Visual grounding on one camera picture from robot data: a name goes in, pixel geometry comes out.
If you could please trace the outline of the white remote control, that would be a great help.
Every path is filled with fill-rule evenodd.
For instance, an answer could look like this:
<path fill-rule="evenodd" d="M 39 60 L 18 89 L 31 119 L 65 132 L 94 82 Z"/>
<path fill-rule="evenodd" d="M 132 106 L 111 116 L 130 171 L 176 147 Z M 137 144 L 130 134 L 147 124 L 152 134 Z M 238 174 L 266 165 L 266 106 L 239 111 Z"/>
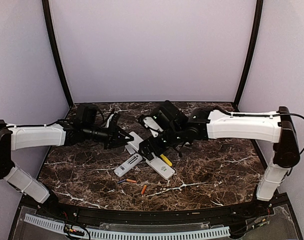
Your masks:
<path fill-rule="evenodd" d="M 125 146 L 125 149 L 129 152 L 130 155 L 133 155 L 135 153 L 138 153 L 139 144 L 143 141 L 143 139 L 134 131 L 132 131 L 130 135 L 134 138 L 134 140 L 128 142 L 128 144 Z"/>

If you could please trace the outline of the grey remote control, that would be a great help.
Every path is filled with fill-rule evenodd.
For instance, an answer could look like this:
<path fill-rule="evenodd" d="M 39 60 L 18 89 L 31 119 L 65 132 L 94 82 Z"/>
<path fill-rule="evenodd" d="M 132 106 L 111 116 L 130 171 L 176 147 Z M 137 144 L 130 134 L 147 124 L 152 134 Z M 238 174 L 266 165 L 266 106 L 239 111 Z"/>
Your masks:
<path fill-rule="evenodd" d="M 132 168 L 134 168 L 137 164 L 139 164 L 143 160 L 140 154 L 133 154 L 130 158 L 128 158 L 124 163 L 122 163 L 119 167 L 114 170 L 114 173 L 118 177 L 124 176 L 128 173 Z"/>

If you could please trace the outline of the white remote with battery bay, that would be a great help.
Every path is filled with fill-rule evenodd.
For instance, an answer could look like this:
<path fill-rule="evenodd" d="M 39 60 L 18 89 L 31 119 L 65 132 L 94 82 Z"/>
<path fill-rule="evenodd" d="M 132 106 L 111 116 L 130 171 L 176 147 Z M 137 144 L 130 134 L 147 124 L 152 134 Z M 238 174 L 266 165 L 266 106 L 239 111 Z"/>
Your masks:
<path fill-rule="evenodd" d="M 175 174 L 175 170 L 158 157 L 152 160 L 147 159 L 146 163 L 165 180 L 168 180 Z"/>

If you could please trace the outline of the yellow handled screwdriver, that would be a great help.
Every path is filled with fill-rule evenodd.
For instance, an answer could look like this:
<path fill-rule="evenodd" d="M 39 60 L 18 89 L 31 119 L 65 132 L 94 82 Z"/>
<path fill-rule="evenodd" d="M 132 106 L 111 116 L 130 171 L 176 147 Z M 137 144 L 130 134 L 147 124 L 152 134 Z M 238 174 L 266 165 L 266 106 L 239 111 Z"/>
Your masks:
<path fill-rule="evenodd" d="M 171 161 L 166 157 L 164 156 L 163 154 L 160 155 L 161 159 L 168 165 L 168 166 L 172 166 L 172 163 Z"/>

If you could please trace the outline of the orange AA battery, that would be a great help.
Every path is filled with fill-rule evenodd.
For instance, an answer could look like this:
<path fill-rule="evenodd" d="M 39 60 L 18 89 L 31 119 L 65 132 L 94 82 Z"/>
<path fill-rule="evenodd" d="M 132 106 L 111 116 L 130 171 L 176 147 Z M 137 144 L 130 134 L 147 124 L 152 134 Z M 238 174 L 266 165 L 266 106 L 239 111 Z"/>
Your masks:
<path fill-rule="evenodd" d="M 141 191 L 141 194 L 142 194 L 142 195 L 145 193 L 146 189 L 147 189 L 147 185 L 145 184 L 145 185 L 143 186 L 143 188 L 142 188 L 142 191 Z"/>
<path fill-rule="evenodd" d="M 126 181 L 127 181 L 127 182 L 130 182 L 130 183 L 137 183 L 137 181 L 136 181 L 136 180 L 129 179 L 129 178 L 127 178 L 127 179 L 126 179 Z"/>

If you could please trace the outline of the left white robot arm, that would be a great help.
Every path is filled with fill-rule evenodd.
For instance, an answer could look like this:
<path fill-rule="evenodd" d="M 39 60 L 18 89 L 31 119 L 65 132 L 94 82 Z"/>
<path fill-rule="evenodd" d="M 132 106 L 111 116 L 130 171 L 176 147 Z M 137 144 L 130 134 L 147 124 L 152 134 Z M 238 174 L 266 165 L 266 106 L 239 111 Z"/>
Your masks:
<path fill-rule="evenodd" d="M 115 111 L 102 117 L 101 123 L 96 123 L 96 116 L 101 113 L 96 105 L 83 103 L 77 107 L 74 118 L 59 119 L 50 124 L 16 125 L 0 119 L 0 180 L 7 181 L 43 204 L 43 210 L 50 217 L 58 218 L 62 214 L 62 206 L 50 198 L 47 187 L 12 161 L 11 153 L 31 147 L 73 146 L 86 140 L 102 143 L 105 149 L 114 149 L 134 140 L 118 126 L 120 115 Z"/>

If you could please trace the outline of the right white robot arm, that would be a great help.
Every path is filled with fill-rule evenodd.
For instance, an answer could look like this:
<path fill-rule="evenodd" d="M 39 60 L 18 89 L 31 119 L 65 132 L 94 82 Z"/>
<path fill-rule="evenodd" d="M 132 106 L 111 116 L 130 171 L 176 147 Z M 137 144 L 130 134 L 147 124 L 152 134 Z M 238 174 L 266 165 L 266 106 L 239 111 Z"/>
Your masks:
<path fill-rule="evenodd" d="M 263 113 L 229 112 L 218 106 L 196 108 L 190 116 L 186 116 L 166 100 L 151 114 L 139 117 L 139 123 L 151 130 L 152 136 L 139 144 L 138 152 L 152 160 L 169 148 L 175 149 L 195 140 L 234 138 L 273 143 L 272 161 L 258 184 L 256 198 L 247 205 L 247 213 L 257 217 L 266 209 L 266 202 L 272 199 L 285 176 L 301 159 L 303 150 L 299 149 L 293 116 L 294 113 L 285 106 Z"/>

